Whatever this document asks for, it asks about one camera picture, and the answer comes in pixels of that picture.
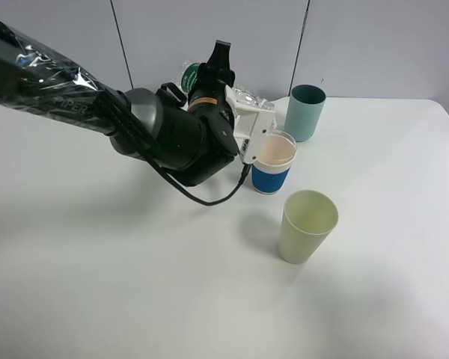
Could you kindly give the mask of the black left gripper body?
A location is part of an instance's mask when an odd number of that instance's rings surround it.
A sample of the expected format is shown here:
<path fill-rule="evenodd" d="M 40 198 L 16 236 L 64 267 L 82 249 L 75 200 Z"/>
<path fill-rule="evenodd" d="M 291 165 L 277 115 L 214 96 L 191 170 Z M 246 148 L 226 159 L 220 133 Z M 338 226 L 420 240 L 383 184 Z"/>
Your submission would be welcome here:
<path fill-rule="evenodd" d="M 229 64 L 199 64 L 196 81 L 188 94 L 188 113 L 200 117 L 205 113 L 220 114 L 228 123 L 235 117 L 226 102 L 225 86 L 233 87 L 235 72 Z"/>

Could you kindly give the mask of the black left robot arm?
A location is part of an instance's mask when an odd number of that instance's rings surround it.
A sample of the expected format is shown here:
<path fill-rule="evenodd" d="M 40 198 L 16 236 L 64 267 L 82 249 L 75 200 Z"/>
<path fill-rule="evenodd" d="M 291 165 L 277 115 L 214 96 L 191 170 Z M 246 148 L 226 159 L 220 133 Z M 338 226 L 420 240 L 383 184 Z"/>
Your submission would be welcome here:
<path fill-rule="evenodd" d="M 0 105 L 102 133 L 120 154 L 191 187 L 239 151 L 225 96 L 235 79 L 229 54 L 230 44 L 217 41 L 189 94 L 170 82 L 122 92 L 0 22 Z"/>

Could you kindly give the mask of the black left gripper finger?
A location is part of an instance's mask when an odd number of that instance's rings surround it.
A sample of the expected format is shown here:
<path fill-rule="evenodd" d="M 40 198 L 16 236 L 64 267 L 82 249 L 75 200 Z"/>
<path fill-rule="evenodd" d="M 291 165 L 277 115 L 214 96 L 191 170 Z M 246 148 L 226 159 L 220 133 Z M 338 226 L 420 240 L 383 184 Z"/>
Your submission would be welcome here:
<path fill-rule="evenodd" d="M 229 42 L 217 40 L 207 64 L 218 71 L 230 71 L 230 47 Z"/>

